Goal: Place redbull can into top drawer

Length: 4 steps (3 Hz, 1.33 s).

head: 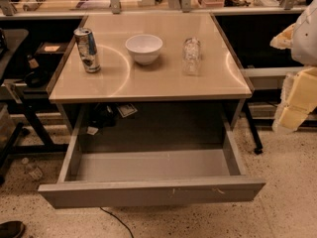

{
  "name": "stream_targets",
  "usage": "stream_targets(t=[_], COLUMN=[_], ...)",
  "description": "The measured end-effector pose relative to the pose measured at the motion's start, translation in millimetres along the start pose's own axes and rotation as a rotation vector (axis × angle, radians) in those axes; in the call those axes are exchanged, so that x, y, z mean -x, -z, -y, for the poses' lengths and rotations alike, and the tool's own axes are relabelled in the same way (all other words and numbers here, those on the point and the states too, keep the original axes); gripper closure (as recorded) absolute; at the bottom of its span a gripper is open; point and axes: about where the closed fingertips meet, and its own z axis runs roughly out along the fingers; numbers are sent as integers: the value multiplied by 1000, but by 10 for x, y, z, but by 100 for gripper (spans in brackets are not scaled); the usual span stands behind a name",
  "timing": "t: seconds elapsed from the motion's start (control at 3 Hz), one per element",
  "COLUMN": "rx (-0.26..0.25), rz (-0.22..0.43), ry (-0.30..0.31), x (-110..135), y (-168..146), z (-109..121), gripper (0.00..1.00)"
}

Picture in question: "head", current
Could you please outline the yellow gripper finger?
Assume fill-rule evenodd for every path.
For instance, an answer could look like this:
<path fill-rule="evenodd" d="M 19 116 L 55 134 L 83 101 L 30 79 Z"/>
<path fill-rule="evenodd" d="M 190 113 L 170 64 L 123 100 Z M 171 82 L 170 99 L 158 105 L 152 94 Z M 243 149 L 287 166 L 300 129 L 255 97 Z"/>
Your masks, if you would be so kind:
<path fill-rule="evenodd" d="M 292 48 L 292 36 L 293 36 L 294 24 L 291 24 L 281 33 L 272 38 L 269 45 L 279 50 Z"/>
<path fill-rule="evenodd" d="M 280 99 L 272 130 L 279 134 L 292 133 L 317 107 L 317 67 L 306 66 L 298 73 L 288 73 Z"/>

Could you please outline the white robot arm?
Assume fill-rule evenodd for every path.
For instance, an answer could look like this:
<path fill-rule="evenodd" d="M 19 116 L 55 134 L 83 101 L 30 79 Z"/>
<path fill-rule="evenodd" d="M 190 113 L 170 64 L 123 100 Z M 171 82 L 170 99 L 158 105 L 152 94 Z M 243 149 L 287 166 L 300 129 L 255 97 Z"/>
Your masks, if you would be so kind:
<path fill-rule="evenodd" d="M 306 9 L 297 21 L 275 36 L 273 48 L 291 50 L 291 57 L 304 65 L 288 73 L 283 81 L 272 130 L 294 132 L 317 107 L 317 18 L 315 9 Z"/>

